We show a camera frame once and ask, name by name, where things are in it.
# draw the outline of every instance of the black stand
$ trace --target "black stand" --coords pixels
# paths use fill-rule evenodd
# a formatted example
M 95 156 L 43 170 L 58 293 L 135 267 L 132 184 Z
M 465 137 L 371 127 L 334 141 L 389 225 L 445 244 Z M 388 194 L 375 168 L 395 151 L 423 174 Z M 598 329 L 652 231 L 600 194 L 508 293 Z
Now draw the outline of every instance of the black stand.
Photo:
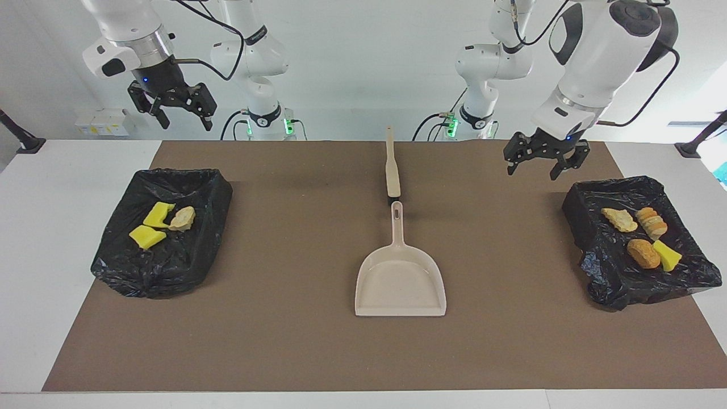
M 696 152 L 699 144 L 706 141 L 707 138 L 720 129 L 727 122 L 727 111 L 724 111 L 714 122 L 707 127 L 693 141 L 687 143 L 675 143 L 677 151 L 685 158 L 701 159 L 702 157 Z
M 0 122 L 20 141 L 18 154 L 34 154 L 40 150 L 45 143 L 45 138 L 36 138 L 30 132 L 16 124 L 9 116 L 0 109 Z

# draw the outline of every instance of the dustpan pan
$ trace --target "dustpan pan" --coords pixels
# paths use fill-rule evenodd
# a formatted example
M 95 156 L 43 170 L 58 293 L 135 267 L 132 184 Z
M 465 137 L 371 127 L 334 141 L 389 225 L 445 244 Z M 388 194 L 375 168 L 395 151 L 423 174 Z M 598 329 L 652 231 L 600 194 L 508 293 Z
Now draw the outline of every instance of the dustpan pan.
M 356 315 L 441 317 L 447 309 L 437 263 L 404 243 L 403 206 L 391 205 L 393 242 L 363 261 L 356 280 Z

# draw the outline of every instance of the table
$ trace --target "table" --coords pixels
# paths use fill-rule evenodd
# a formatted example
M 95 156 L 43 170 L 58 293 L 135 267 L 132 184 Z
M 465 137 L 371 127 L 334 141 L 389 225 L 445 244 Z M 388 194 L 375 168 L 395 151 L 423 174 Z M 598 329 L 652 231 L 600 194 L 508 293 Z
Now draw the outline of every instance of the table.
M 359 393 L 39 394 L 55 357 L 93 282 L 88 264 L 130 175 L 148 168 L 158 141 L 52 140 L 34 156 L 19 156 L 0 173 L 0 407 L 354 408 L 721 408 L 727 390 L 710 391 L 462 391 Z M 624 176 L 660 180 L 707 257 L 725 269 L 719 238 L 727 222 L 712 218 L 727 194 L 699 161 L 681 158 L 671 145 L 610 143 Z M 695 300 L 723 349 L 727 345 L 727 290 Z

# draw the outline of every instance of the trash bag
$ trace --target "trash bag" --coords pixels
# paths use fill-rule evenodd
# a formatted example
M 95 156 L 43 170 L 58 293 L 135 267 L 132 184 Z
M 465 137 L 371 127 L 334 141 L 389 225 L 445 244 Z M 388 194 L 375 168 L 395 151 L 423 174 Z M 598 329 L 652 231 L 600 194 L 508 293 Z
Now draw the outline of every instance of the trash bag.
M 184 293 L 202 283 L 225 230 L 232 186 L 219 170 L 140 170 L 111 215 L 91 272 L 126 297 L 158 298 Z M 192 206 L 192 229 L 164 230 L 166 239 L 142 250 L 129 237 L 157 202 L 173 203 L 166 222 Z
M 669 226 L 660 239 L 683 257 L 676 269 L 665 272 L 642 269 L 626 251 L 631 239 L 649 239 L 639 228 L 621 233 L 601 214 L 610 207 L 626 209 L 635 218 L 637 211 L 652 207 Z M 722 276 L 689 234 L 664 186 L 648 176 L 582 182 L 573 185 L 563 202 L 563 212 L 583 251 L 580 267 L 590 279 L 590 297 L 608 309 L 623 310 L 634 303 L 658 303 L 722 285 Z

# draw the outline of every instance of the brown table surface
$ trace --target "brown table surface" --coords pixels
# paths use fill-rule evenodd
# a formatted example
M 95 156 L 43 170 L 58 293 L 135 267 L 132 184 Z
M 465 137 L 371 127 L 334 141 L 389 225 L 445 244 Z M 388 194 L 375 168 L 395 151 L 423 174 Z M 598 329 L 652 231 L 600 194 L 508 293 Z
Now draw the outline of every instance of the brown table surface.
M 503 146 L 396 144 L 406 240 L 437 261 L 448 309 L 359 318 L 358 267 L 391 240 L 384 143 L 162 143 L 152 167 L 233 184 L 217 260 L 166 300 L 96 281 L 44 390 L 727 387 L 692 297 L 617 313 L 587 297 L 561 203 L 578 180 L 622 176 L 605 145 L 556 182 L 544 160 L 508 177 Z

